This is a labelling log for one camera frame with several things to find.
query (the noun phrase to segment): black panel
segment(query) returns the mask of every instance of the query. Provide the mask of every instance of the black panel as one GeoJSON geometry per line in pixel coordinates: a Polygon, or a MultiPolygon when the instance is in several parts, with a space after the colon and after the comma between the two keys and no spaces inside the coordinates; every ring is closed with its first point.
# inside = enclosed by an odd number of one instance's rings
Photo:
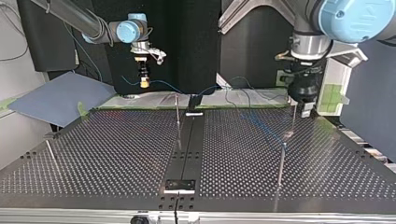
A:
{"type": "MultiPolygon", "coordinates": [[[[152,46],[162,49],[167,57],[163,65],[149,63],[151,80],[164,80],[185,93],[198,93],[216,83],[218,64],[218,20],[220,0],[93,0],[97,15],[106,21],[124,21],[128,13],[144,12],[152,46]]],[[[130,46],[122,43],[114,48],[106,46],[107,57],[116,91],[119,94],[136,94],[144,91],[170,90],[163,84],[153,84],[142,90],[130,86],[139,81],[134,55],[130,46]]]]}
{"type": "Polygon", "coordinates": [[[18,0],[18,9],[35,70],[75,69],[75,46],[63,22],[31,1],[18,0]]]}
{"type": "MultiPolygon", "coordinates": [[[[223,1],[225,10],[230,1],[223,1]]],[[[253,9],[222,37],[220,74],[228,81],[246,77],[254,88],[274,87],[283,68],[275,56],[288,48],[291,33],[292,26],[275,9],[253,9]]],[[[245,81],[232,84],[248,87],[245,81]]]]}

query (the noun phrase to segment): metal rod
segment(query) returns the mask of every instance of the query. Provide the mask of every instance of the metal rod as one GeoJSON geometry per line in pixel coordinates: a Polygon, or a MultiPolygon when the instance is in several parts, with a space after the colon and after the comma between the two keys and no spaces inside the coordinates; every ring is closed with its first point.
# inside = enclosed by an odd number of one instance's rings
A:
{"type": "Polygon", "coordinates": [[[52,147],[51,147],[51,145],[50,145],[50,140],[46,140],[46,144],[47,144],[47,147],[48,147],[48,149],[49,149],[49,154],[50,154],[50,156],[52,157],[53,160],[56,160],[55,154],[53,154],[52,147]]]}
{"type": "Polygon", "coordinates": [[[282,187],[282,175],[283,175],[283,166],[285,165],[286,145],[287,143],[283,143],[283,147],[280,153],[279,176],[277,178],[277,186],[279,188],[282,187]]]}
{"type": "Polygon", "coordinates": [[[293,128],[294,128],[294,121],[296,120],[296,114],[297,114],[297,105],[294,106],[294,112],[293,112],[293,128]]]}
{"type": "Polygon", "coordinates": [[[31,0],[49,13],[81,31],[84,35],[95,38],[101,34],[101,24],[90,12],[78,7],[70,0],[31,0]]]}
{"type": "Polygon", "coordinates": [[[176,113],[177,113],[177,126],[180,125],[180,114],[178,112],[178,95],[175,93],[175,105],[176,105],[176,113]]]}

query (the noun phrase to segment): wire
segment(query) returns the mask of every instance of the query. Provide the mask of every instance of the wire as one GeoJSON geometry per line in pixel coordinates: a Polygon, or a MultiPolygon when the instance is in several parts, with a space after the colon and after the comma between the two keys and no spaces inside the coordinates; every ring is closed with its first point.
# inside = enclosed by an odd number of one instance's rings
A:
{"type": "Polygon", "coordinates": [[[283,97],[286,98],[287,93],[286,93],[285,95],[284,95],[284,94],[278,94],[278,95],[276,95],[276,96],[274,96],[274,97],[272,97],[272,98],[268,98],[268,97],[266,97],[266,96],[261,95],[261,93],[260,93],[258,90],[256,90],[255,88],[253,88],[253,87],[250,85],[250,82],[249,82],[248,79],[245,78],[245,77],[233,77],[233,78],[230,80],[230,82],[232,82],[232,81],[234,81],[234,80],[236,80],[236,79],[238,79],[238,78],[244,79],[244,80],[246,81],[246,83],[247,83],[247,85],[248,85],[248,87],[249,87],[250,89],[254,90],[258,95],[260,95],[260,97],[264,98],[264,99],[267,100],[267,101],[272,101],[272,100],[274,100],[275,98],[277,98],[277,97],[279,97],[279,96],[283,96],[283,97]]]}
{"type": "MultiPolygon", "coordinates": [[[[22,35],[23,37],[25,37],[25,34],[23,33],[23,31],[20,30],[20,28],[14,23],[14,21],[8,16],[8,14],[3,10],[2,7],[6,7],[6,8],[8,8],[9,10],[11,10],[12,13],[14,13],[14,15],[15,15],[15,16],[19,19],[19,21],[21,22],[21,17],[20,17],[20,15],[18,14],[17,10],[14,9],[12,6],[8,5],[7,3],[3,3],[3,2],[0,3],[0,10],[1,10],[2,13],[4,14],[4,16],[7,18],[7,20],[10,22],[10,24],[12,25],[12,27],[13,27],[20,35],[22,35]]],[[[22,54],[20,54],[20,55],[18,55],[18,56],[15,56],[15,57],[12,57],[12,58],[0,59],[0,62],[8,62],[8,61],[13,61],[13,60],[19,59],[19,58],[23,57],[23,56],[27,53],[28,50],[29,50],[29,47],[28,47],[28,45],[27,45],[27,43],[26,43],[26,48],[25,48],[25,50],[23,51],[22,54]]]]}
{"type": "Polygon", "coordinates": [[[148,28],[148,32],[140,39],[146,39],[147,37],[149,37],[149,35],[151,35],[152,31],[154,30],[153,27],[149,27],[148,28]]]}
{"type": "Polygon", "coordinates": [[[183,93],[183,91],[179,90],[178,88],[172,86],[171,84],[169,84],[169,83],[167,83],[167,82],[165,82],[165,81],[162,81],[162,80],[152,80],[152,81],[150,81],[150,84],[152,84],[152,83],[162,83],[162,84],[165,84],[166,86],[172,88],[174,91],[177,91],[177,92],[180,93],[180,94],[185,94],[185,93],[183,93]]]}
{"type": "Polygon", "coordinates": [[[96,66],[96,63],[93,62],[93,59],[90,57],[90,55],[88,54],[88,52],[82,47],[82,45],[78,42],[78,40],[73,36],[72,32],[69,30],[69,28],[67,28],[66,22],[64,22],[64,28],[66,28],[67,33],[70,34],[70,36],[76,41],[77,45],[82,49],[82,51],[85,53],[85,55],[87,55],[87,58],[91,61],[92,65],[95,67],[96,71],[98,72],[99,75],[99,80],[101,82],[103,82],[102,79],[102,73],[100,72],[98,66],[96,66]]]}
{"type": "Polygon", "coordinates": [[[132,48],[133,48],[133,49],[141,49],[141,50],[147,52],[149,55],[151,55],[151,57],[154,58],[154,60],[155,60],[156,62],[158,62],[157,56],[155,56],[153,53],[151,53],[148,49],[142,49],[142,48],[140,48],[140,47],[138,47],[138,46],[134,46],[134,45],[132,45],[132,48]]]}
{"type": "Polygon", "coordinates": [[[386,46],[390,46],[390,47],[394,47],[394,48],[396,47],[396,44],[390,43],[390,42],[388,42],[386,40],[378,40],[378,42],[383,44],[383,45],[386,45],[386,46]]]}
{"type": "Polygon", "coordinates": [[[111,35],[111,30],[110,30],[110,27],[108,26],[108,23],[104,19],[102,19],[101,17],[97,16],[95,13],[90,11],[89,9],[86,8],[86,10],[89,13],[91,13],[100,23],[100,32],[99,32],[98,36],[91,37],[91,39],[94,41],[94,40],[97,40],[97,38],[102,37],[104,34],[107,34],[107,38],[109,40],[109,46],[113,47],[114,39],[113,39],[113,36],[111,35]]]}
{"type": "MultiPolygon", "coordinates": [[[[233,105],[233,106],[235,107],[235,109],[238,111],[238,113],[240,114],[240,116],[241,116],[242,119],[250,120],[253,124],[255,124],[256,126],[258,126],[259,128],[261,128],[262,130],[264,130],[264,132],[265,132],[267,135],[272,135],[272,136],[275,138],[275,140],[276,140],[283,148],[285,148],[285,151],[286,151],[286,150],[287,150],[287,146],[284,144],[284,142],[282,141],[282,139],[281,139],[276,133],[272,132],[272,130],[271,130],[269,127],[267,127],[262,121],[260,121],[260,120],[253,114],[253,111],[252,111],[252,109],[251,109],[250,96],[248,95],[248,93],[247,93],[245,90],[242,90],[242,89],[241,89],[241,91],[247,96],[247,99],[248,99],[248,112],[249,112],[249,115],[247,115],[247,116],[244,115],[244,114],[239,110],[238,106],[237,106],[234,102],[232,102],[232,101],[230,101],[230,100],[228,99],[228,90],[226,90],[226,92],[225,92],[225,101],[226,101],[227,103],[229,103],[229,104],[231,104],[231,105],[233,105]]],[[[267,144],[269,144],[269,139],[267,138],[266,135],[264,136],[264,139],[265,139],[265,141],[267,142],[267,144]]]]}

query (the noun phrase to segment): screw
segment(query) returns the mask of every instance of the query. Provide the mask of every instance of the screw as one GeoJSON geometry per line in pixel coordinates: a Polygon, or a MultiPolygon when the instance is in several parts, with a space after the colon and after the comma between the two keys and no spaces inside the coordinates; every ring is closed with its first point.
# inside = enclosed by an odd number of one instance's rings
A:
{"type": "Polygon", "coordinates": [[[345,15],[346,15],[346,13],[344,11],[338,11],[337,14],[335,15],[335,17],[343,18],[345,15]]]}

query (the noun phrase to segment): metal plate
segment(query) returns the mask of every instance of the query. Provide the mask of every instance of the metal plate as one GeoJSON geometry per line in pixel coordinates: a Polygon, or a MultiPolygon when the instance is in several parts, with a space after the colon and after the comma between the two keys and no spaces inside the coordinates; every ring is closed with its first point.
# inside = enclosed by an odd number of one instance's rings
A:
{"type": "Polygon", "coordinates": [[[396,175],[327,120],[296,118],[293,122],[291,114],[289,108],[206,111],[194,209],[396,212],[396,175]],[[279,189],[283,143],[287,152],[279,189]]]}
{"type": "Polygon", "coordinates": [[[52,145],[56,161],[38,150],[2,172],[2,206],[22,197],[45,199],[28,207],[158,209],[177,147],[176,112],[97,111],[52,145]]]}
{"type": "Polygon", "coordinates": [[[286,109],[97,111],[0,171],[0,207],[396,213],[395,174],[323,118],[286,109]],[[282,187],[280,149],[286,143],[282,187]],[[164,195],[166,179],[196,180],[164,195]]]}

